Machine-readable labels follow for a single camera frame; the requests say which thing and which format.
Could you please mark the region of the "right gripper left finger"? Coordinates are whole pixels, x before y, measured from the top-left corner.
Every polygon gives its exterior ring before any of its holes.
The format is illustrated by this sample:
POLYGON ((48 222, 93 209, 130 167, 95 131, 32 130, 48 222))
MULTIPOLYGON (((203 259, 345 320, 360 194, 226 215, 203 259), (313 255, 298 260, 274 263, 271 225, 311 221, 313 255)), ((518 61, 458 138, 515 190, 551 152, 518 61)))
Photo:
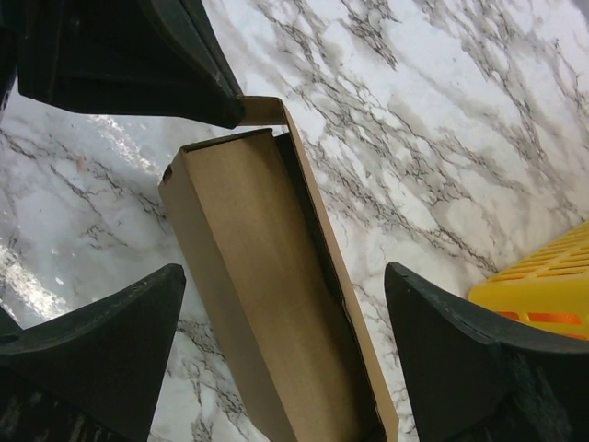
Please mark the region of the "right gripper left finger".
POLYGON ((186 277, 167 264, 27 329, 1 314, 4 441, 145 441, 186 277))

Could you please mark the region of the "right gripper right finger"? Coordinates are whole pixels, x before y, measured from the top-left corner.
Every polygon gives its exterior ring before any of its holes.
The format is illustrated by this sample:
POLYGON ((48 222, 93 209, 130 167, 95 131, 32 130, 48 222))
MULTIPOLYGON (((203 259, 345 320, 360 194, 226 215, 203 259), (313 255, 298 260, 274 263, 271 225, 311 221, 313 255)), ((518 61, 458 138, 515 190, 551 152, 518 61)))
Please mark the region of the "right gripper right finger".
POLYGON ((398 262, 385 292, 420 440, 587 440, 586 342, 508 320, 398 262))

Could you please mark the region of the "brown cardboard box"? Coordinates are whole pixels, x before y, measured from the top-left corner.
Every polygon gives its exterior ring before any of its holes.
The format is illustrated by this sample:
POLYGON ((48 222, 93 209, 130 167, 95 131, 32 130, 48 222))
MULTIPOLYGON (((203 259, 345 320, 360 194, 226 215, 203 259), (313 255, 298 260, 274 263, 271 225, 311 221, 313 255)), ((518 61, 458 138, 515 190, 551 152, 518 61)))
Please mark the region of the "brown cardboard box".
POLYGON ((293 118, 183 146, 159 194, 254 426, 272 441, 394 441, 398 416, 293 118))

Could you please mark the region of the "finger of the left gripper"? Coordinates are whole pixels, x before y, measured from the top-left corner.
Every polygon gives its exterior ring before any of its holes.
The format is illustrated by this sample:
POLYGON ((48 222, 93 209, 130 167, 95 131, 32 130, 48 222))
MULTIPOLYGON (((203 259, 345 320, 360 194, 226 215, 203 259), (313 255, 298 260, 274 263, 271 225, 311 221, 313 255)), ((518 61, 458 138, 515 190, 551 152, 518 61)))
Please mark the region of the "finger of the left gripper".
POLYGON ((21 95, 84 114, 236 127, 241 88, 200 1, 18 1, 21 95))

